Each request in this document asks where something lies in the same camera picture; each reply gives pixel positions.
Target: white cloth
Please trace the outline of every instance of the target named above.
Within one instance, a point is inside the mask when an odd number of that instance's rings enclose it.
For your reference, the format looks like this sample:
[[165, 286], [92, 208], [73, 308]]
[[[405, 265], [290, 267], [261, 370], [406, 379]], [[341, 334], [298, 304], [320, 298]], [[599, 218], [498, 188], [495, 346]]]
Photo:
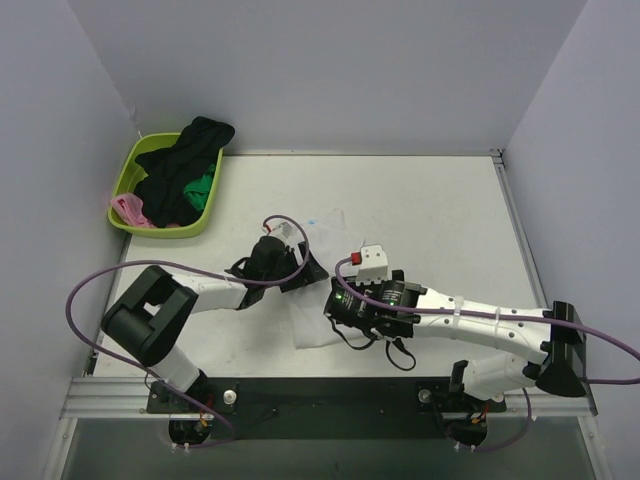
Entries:
[[[338, 261], [353, 252], [360, 251], [364, 245], [364, 236], [351, 232], [345, 223], [344, 212], [340, 209], [318, 220], [310, 220], [303, 224], [311, 253], [330, 277], [334, 276]], [[294, 241], [302, 241], [302, 237], [294, 237]], [[343, 267], [344, 275], [355, 274], [353, 267]], [[331, 330], [331, 322], [324, 316], [324, 306], [331, 294], [331, 280], [314, 283], [286, 294], [289, 312], [293, 322], [293, 338], [296, 348], [323, 347], [342, 339]], [[348, 339], [363, 337], [355, 328], [338, 326]]]

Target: green cloth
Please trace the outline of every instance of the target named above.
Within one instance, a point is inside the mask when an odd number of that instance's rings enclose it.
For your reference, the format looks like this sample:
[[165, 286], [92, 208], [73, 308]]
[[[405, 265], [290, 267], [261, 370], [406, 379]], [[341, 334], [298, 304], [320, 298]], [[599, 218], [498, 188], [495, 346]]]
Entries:
[[212, 163], [207, 173], [202, 177], [194, 180], [184, 187], [182, 193], [189, 200], [189, 203], [199, 211], [204, 211], [204, 206], [207, 204], [209, 198], [209, 192], [211, 191], [211, 185], [213, 184], [213, 175], [216, 172], [216, 164]]

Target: cable tie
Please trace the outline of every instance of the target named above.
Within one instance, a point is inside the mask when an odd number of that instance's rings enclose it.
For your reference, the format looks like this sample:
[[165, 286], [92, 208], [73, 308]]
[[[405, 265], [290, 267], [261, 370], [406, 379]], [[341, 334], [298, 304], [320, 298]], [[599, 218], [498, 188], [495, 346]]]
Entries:
[[498, 346], [498, 326], [500, 325], [500, 310], [500, 307], [496, 308], [496, 320], [493, 323], [493, 344], [496, 347], [496, 350], [500, 350]]
[[451, 332], [451, 340], [456, 340], [458, 338], [458, 325], [460, 323], [460, 311], [462, 310], [463, 303], [464, 298], [460, 295], [453, 299], [453, 323], [451, 325], [453, 332]]

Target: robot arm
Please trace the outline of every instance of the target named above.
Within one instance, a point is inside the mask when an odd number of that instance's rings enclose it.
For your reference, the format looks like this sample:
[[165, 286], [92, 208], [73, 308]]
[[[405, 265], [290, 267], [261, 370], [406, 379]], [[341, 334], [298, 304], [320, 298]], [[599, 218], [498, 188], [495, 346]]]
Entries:
[[[299, 268], [295, 249], [304, 257], [307, 246], [304, 242], [291, 245], [292, 230], [284, 222], [269, 231], [251, 256], [219, 275], [224, 280], [171, 275], [157, 265], [148, 267], [105, 314], [102, 330], [173, 387], [182, 392], [197, 388], [204, 374], [175, 345], [187, 318], [208, 310], [248, 308], [262, 299], [267, 287], [245, 285], [243, 280], [277, 281], [293, 274]], [[279, 287], [288, 292], [328, 277], [309, 254], [300, 273]]]
[[[588, 387], [583, 382], [585, 346], [579, 334], [544, 323], [501, 320], [501, 316], [518, 314], [578, 322], [572, 305], [555, 302], [553, 310], [504, 308], [445, 295], [405, 282], [401, 270], [394, 270], [389, 276], [387, 256], [379, 245], [363, 247], [352, 254], [351, 260], [360, 267], [357, 275], [345, 279], [351, 289], [392, 307], [434, 313], [377, 308], [356, 298], [333, 278], [325, 315], [336, 323], [358, 328], [375, 340], [442, 337], [503, 352], [485, 360], [463, 360], [454, 365], [452, 379], [461, 379], [464, 392], [479, 400], [532, 386], [565, 397], [587, 395]], [[491, 319], [465, 314], [470, 311], [484, 313]]]

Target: black cloth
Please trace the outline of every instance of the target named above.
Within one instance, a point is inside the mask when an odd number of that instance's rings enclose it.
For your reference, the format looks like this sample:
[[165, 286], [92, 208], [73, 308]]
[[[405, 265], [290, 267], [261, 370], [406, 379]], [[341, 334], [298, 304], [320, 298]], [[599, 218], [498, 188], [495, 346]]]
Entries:
[[202, 213], [184, 196], [184, 187], [207, 172], [234, 135], [231, 125], [197, 117], [172, 147], [138, 155], [136, 163], [149, 175], [133, 192], [142, 199], [142, 214], [160, 228], [198, 220]]

